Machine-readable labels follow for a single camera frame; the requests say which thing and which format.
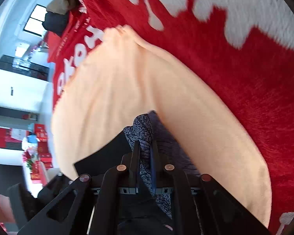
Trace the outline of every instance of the black cloth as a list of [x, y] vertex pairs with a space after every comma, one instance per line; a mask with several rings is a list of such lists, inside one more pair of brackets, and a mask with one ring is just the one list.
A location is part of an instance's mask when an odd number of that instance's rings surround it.
[[97, 176], [105, 174], [106, 171], [114, 166], [121, 164], [123, 155], [132, 152], [124, 132], [120, 132], [106, 146], [74, 164], [77, 174], [89, 174]]
[[139, 115], [132, 126], [125, 127], [106, 146], [75, 164], [79, 175], [104, 174], [121, 163], [122, 156], [132, 151], [136, 140], [140, 142], [139, 193], [119, 195], [119, 235], [173, 234], [170, 195], [153, 195], [151, 189], [150, 149], [153, 139], [157, 141], [159, 152], [166, 154], [170, 163], [188, 174], [199, 175], [190, 158], [163, 126], [155, 111]]
[[68, 25], [68, 22], [69, 12], [65, 15], [61, 15], [48, 11], [45, 16], [45, 21], [43, 22], [43, 27], [47, 31], [51, 31], [61, 37]]

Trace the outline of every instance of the red rug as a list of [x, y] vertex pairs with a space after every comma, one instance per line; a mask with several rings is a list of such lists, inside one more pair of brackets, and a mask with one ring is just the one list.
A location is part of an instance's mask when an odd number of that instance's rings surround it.
[[207, 15], [197, 14], [197, 0], [81, 1], [87, 14], [75, 12], [76, 21], [54, 56], [54, 104], [74, 67], [101, 42], [101, 30], [130, 25], [143, 39], [193, 70], [246, 128], [268, 164], [269, 230], [279, 234], [281, 215], [294, 212], [294, 37], [287, 36], [292, 24], [272, 31], [275, 18], [269, 26], [247, 20], [250, 28], [241, 24], [236, 29], [232, 5], [223, 6], [222, 0], [201, 0], [211, 3], [202, 8], [211, 6]]

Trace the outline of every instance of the gray fabric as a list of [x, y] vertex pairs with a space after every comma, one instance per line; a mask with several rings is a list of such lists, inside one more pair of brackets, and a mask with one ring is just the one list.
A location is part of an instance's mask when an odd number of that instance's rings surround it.
[[[140, 142], [142, 148], [140, 176], [151, 194], [153, 192], [151, 190], [150, 149], [153, 139], [157, 140], [159, 152], [166, 154], [170, 163], [183, 169], [188, 174], [199, 175], [190, 158], [163, 126], [155, 111], [139, 115], [135, 118], [133, 126], [125, 127], [123, 131], [132, 150], [134, 149], [135, 141], [138, 140]], [[154, 199], [159, 208], [172, 218], [170, 195], [154, 195]]]
[[186, 174], [199, 176], [199, 171], [173, 135], [161, 123], [157, 113], [151, 111], [149, 118], [154, 130], [153, 138], [157, 141], [159, 153], [166, 154], [170, 163], [177, 168], [183, 169]]

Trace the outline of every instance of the window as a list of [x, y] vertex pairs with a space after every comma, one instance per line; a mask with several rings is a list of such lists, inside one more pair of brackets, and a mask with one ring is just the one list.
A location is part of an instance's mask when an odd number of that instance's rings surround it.
[[41, 5], [36, 5], [24, 27], [24, 31], [38, 36], [43, 36], [46, 32], [43, 27], [46, 13], [47, 11], [45, 7]]

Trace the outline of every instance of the blue fabric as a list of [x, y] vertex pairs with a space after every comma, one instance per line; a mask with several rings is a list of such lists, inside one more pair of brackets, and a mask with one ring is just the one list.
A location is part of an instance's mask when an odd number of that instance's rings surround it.
[[27, 140], [28, 140], [29, 143], [33, 143], [33, 144], [37, 144], [38, 143], [36, 135], [29, 135], [29, 136], [27, 136]]

